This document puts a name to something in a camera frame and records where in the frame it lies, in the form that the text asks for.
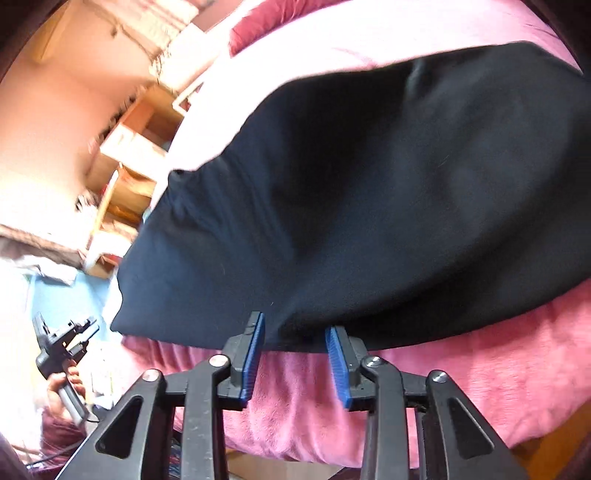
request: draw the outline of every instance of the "gray handle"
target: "gray handle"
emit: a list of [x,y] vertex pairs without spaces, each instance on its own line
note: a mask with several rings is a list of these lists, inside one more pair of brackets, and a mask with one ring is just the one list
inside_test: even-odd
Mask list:
[[88,410],[68,380],[66,380],[66,384],[61,387],[57,393],[76,426],[79,426],[82,422],[88,419]]

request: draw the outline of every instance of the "black cloth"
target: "black cloth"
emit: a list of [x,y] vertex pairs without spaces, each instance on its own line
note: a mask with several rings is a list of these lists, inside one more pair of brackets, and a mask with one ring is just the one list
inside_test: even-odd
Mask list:
[[533,309],[591,271],[591,87],[528,43],[299,79],[175,171],[119,270],[112,327],[221,348],[371,349]]

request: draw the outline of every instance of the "blue gripper pad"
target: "blue gripper pad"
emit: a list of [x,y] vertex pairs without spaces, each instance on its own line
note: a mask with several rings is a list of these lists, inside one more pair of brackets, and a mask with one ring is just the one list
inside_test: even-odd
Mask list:
[[265,314],[253,312],[243,335],[252,335],[242,370],[242,389],[240,390],[240,400],[246,405],[252,398],[262,346],[265,343]]
[[335,379],[335,388],[339,400],[344,408],[349,409],[353,403],[351,389],[349,384],[349,368],[345,360],[345,354],[339,340],[339,335],[335,327],[326,329],[324,334],[326,339],[326,349],[329,353],[330,367]]

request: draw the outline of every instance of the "black cable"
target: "black cable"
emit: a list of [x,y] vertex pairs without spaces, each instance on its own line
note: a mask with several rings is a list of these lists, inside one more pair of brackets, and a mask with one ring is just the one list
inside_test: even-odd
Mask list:
[[47,455],[46,457],[43,457],[39,460],[35,460],[34,462],[26,463],[25,466],[30,467],[30,466],[36,465],[38,463],[46,462],[48,460],[53,460],[55,457],[59,457],[60,455],[63,455],[64,453],[70,452],[71,450],[78,448],[80,445],[82,445],[83,441],[84,440],[80,440],[79,442],[73,443],[72,445],[70,445],[62,450],[58,450],[56,453],[53,453],[51,455]]

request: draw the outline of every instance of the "pink bedspread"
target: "pink bedspread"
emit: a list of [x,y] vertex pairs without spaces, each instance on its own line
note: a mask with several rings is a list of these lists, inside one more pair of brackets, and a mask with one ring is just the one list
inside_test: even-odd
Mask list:
[[[171,146],[170,168],[194,170],[218,155],[260,101],[294,78],[519,40],[575,66],[518,0],[350,0],[323,9],[212,67]],[[159,183],[155,202],[165,187]],[[515,319],[379,355],[408,372],[446,370],[515,445],[553,430],[591,397],[590,320],[591,280]],[[131,337],[124,347],[130,384],[146,368],[182,371],[213,353]],[[253,400],[242,413],[225,413],[225,430],[228,446],[255,455],[361,464],[364,415],[341,408],[326,355],[264,353]],[[410,436],[415,465],[413,428]]]

